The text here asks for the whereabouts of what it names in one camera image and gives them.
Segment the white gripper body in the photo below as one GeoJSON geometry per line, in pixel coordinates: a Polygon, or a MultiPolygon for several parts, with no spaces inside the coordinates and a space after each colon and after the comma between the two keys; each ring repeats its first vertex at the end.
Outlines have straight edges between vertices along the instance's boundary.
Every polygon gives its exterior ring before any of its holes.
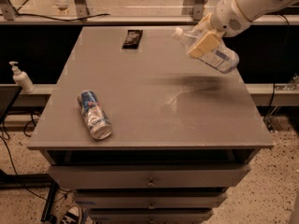
{"type": "Polygon", "coordinates": [[[236,0],[220,0],[211,15],[211,25],[226,37],[234,37],[250,27],[250,21],[239,9],[236,0]]]}

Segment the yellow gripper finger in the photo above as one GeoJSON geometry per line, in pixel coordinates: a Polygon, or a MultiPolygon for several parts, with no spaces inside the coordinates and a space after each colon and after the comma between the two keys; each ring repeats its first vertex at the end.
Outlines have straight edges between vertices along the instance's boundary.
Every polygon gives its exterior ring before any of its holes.
{"type": "Polygon", "coordinates": [[[194,59],[200,58],[215,49],[221,43],[222,37],[223,32],[205,30],[187,50],[187,54],[194,59]]]}
{"type": "Polygon", "coordinates": [[[205,17],[197,23],[197,25],[195,26],[195,29],[199,30],[201,32],[203,32],[205,30],[212,30],[213,25],[211,24],[211,17],[212,17],[212,14],[207,13],[205,15],[205,17]]]}

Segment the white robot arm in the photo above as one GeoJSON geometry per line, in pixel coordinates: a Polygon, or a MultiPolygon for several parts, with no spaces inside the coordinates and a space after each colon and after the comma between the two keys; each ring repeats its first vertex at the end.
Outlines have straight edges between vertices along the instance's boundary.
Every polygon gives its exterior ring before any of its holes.
{"type": "Polygon", "coordinates": [[[234,37],[263,15],[279,11],[299,0],[220,0],[193,28],[200,33],[187,50],[192,58],[200,58],[217,48],[224,37],[234,37]]]}

